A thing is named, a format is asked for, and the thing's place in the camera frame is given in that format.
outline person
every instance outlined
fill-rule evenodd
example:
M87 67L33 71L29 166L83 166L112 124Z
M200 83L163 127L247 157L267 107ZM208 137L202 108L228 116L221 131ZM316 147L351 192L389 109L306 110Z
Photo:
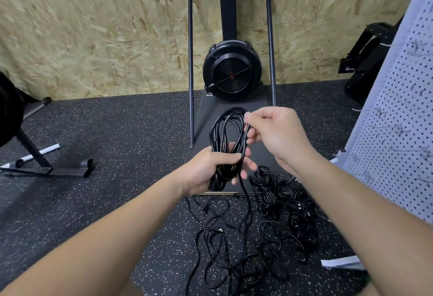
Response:
M433 228L323 158L294 110L264 107L245 114L247 144L263 142L295 175L358 255L371 283L364 295L431 295ZM248 156L246 169L257 165ZM0 296L141 295L129 276L144 247L176 204L208 189L218 164L239 153L203 149L141 195L61 244L10 283Z

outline pegboard panel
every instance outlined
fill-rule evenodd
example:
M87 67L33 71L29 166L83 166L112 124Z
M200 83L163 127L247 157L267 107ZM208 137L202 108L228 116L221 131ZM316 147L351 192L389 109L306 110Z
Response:
M411 5L339 166L433 224L433 0Z

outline fan grille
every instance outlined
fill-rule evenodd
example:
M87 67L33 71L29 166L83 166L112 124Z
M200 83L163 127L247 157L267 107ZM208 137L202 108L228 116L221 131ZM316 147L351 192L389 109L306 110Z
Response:
M245 62L238 58L221 61L214 70L214 83L221 91L238 93L248 86L250 73Z

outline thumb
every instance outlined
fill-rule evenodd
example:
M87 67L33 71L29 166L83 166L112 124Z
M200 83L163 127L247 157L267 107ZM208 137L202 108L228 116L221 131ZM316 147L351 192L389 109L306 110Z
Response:
M247 124L257 129L261 134L269 126L269 122L266 119L251 112L246 112L244 118Z
M241 160L240 153L225 153L225 152L212 152L212 162L214 165L233 165Z

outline osb wall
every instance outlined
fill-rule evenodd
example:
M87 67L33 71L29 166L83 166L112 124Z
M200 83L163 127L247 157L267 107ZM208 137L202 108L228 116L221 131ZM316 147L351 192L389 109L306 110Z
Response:
M396 23L410 0L272 0L278 83L336 73L368 23ZM219 0L194 2L194 79L222 40ZM0 66L42 98L186 90L187 0L0 0ZM238 34L269 80L265 0L238 0Z

